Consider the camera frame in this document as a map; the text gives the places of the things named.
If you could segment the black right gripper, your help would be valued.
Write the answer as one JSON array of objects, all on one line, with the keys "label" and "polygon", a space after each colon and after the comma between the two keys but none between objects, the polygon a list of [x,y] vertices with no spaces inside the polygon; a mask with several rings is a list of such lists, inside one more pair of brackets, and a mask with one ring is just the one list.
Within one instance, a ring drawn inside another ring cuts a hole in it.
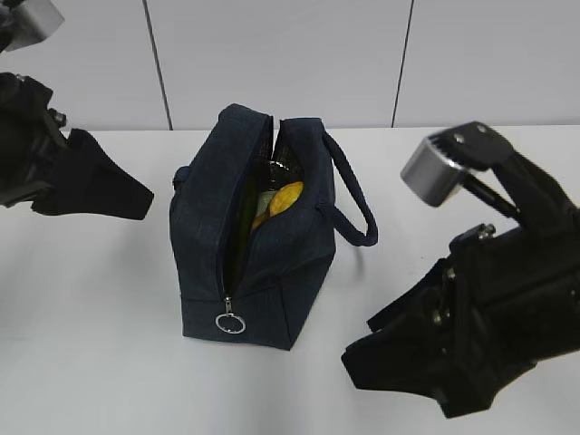
[{"label": "black right gripper", "polygon": [[367,324],[341,357],[357,389],[486,411],[536,362],[578,351],[579,230],[474,228]]}]

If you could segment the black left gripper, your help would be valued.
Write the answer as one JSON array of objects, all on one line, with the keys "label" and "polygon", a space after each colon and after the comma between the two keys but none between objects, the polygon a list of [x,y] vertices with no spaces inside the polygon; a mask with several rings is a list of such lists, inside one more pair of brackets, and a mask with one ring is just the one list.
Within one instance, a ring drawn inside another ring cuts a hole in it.
[{"label": "black left gripper", "polygon": [[119,167],[86,130],[65,141],[53,91],[20,74],[1,74],[1,205],[32,201],[45,216],[104,215],[143,220],[153,192]]}]

